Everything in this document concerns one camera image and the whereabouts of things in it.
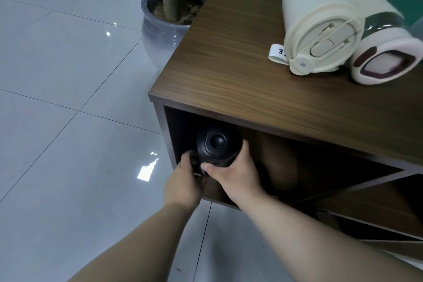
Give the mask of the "person's left hand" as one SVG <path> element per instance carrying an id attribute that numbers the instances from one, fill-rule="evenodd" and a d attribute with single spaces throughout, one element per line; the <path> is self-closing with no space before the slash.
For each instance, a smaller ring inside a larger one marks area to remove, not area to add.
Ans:
<path id="1" fill-rule="evenodd" d="M 165 185 L 163 207 L 179 205 L 192 213 L 199 205 L 207 183 L 207 175 L 197 176 L 193 168 L 181 168 L 181 161 Z"/>

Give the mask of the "white cup with maroon lid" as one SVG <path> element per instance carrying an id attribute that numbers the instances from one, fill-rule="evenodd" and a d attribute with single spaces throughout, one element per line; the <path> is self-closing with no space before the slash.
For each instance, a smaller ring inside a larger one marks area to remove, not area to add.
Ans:
<path id="1" fill-rule="evenodd" d="M 423 41 L 407 30 L 404 16 L 388 0 L 348 0 L 365 19 L 360 43 L 348 61 L 362 85 L 392 81 L 423 59 Z"/>

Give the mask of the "cream insulated cup with lid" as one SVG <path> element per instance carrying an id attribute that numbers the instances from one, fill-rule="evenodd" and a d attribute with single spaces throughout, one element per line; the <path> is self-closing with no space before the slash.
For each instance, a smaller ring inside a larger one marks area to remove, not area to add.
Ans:
<path id="1" fill-rule="evenodd" d="M 349 0 L 282 0 L 284 52 L 298 76 L 333 72 L 355 52 L 365 19 Z"/>

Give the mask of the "person's right forearm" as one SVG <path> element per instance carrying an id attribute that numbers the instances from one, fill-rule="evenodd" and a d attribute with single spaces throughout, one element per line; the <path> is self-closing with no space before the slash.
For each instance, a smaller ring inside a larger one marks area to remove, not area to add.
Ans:
<path id="1" fill-rule="evenodd" d="M 233 197 L 294 282 L 423 282 L 423 271 L 263 192 Z"/>

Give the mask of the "brown wooden cabinet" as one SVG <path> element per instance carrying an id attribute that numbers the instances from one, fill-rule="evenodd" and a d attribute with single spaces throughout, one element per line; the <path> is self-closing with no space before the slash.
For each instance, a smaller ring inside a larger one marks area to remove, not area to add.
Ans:
<path id="1" fill-rule="evenodd" d="M 206 0 L 149 91 L 175 167 L 207 124 L 249 141 L 270 195 L 423 263 L 423 65 L 376 87 L 267 58 L 281 0 Z"/>

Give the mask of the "person's left forearm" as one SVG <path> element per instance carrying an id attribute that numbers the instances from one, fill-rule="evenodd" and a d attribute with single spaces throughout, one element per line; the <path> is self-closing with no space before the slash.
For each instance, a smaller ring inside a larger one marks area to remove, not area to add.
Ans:
<path id="1" fill-rule="evenodd" d="M 167 282 L 182 233 L 198 205 L 163 205 L 68 282 Z"/>

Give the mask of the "person's right hand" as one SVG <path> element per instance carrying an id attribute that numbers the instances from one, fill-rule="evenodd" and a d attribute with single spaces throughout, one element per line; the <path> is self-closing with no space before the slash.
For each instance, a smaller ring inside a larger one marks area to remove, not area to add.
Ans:
<path id="1" fill-rule="evenodd" d="M 247 140 L 243 140 L 239 154 L 229 167 L 231 174 L 227 178 L 213 179 L 219 182 L 228 197 L 241 210 L 247 210 L 250 205 L 269 198 L 261 186 Z"/>

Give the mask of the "grey ceramic plant pot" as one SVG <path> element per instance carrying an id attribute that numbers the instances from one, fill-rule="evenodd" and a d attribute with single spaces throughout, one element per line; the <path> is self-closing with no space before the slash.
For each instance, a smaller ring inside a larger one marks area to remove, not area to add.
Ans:
<path id="1" fill-rule="evenodd" d="M 142 42 L 151 62 L 160 71 L 163 70 L 182 38 L 197 17 L 206 0 L 180 0 L 182 20 L 171 23 L 158 15 L 162 9 L 162 0 L 141 0 L 144 14 L 142 22 Z"/>

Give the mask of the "black thermos bottle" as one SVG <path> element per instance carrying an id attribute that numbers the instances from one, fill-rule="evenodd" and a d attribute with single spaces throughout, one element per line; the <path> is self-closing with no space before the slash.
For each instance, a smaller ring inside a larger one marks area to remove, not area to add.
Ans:
<path id="1" fill-rule="evenodd" d="M 205 123 L 192 131 L 192 149 L 196 151 L 193 171 L 196 175 L 205 172 L 203 162 L 218 167 L 230 166 L 242 148 L 242 136 L 236 125 L 228 123 Z"/>

